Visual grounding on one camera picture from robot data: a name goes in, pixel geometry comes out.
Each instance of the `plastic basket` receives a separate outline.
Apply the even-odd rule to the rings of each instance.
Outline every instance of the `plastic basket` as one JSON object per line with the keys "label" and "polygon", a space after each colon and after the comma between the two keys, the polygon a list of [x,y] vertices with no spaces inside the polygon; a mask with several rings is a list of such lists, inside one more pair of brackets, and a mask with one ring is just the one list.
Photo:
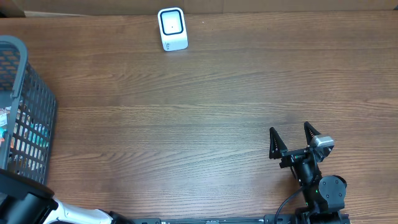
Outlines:
{"label": "plastic basket", "polygon": [[6,35],[0,35],[0,110],[0,169],[45,184],[57,102],[28,63],[24,43]]}

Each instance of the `wood grain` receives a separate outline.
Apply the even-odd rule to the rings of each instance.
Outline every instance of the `wood grain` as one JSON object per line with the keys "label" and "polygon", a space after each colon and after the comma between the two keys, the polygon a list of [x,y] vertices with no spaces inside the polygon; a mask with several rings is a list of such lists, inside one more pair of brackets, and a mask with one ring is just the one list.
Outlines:
{"label": "wood grain", "polygon": [[[165,53],[154,16],[1,19],[59,100],[49,186],[128,217],[274,213],[298,184],[268,159],[303,122],[336,140],[353,223],[397,223],[398,13],[187,15]],[[302,198],[284,213],[302,206]]]}

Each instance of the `perforated basket wall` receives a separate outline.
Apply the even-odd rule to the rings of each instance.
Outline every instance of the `perforated basket wall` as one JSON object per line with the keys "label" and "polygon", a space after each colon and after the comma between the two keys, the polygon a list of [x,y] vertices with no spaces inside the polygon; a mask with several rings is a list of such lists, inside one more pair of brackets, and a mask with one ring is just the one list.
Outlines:
{"label": "perforated basket wall", "polygon": [[7,113],[0,168],[44,184],[57,102],[27,61],[22,41],[0,36],[0,110]]}

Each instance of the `white rectangular object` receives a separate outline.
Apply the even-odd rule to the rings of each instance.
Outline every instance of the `white rectangular object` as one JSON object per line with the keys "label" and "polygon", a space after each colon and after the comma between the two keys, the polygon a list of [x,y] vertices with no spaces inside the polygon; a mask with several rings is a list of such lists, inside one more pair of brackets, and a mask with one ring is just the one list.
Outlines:
{"label": "white rectangular object", "polygon": [[188,47],[184,14],[180,8],[162,9],[157,14],[157,19],[165,51],[182,50]]}

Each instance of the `wooden surface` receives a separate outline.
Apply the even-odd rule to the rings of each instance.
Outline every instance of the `wooden surface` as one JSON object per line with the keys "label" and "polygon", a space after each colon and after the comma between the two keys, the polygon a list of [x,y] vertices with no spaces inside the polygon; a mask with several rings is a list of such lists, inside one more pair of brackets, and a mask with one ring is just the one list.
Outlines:
{"label": "wooden surface", "polygon": [[[48,185],[128,217],[260,216],[298,189],[268,158],[304,121],[336,147],[353,223],[398,222],[398,13],[186,16],[165,53],[157,18],[1,19],[59,100]],[[284,213],[302,206],[302,198]]]}

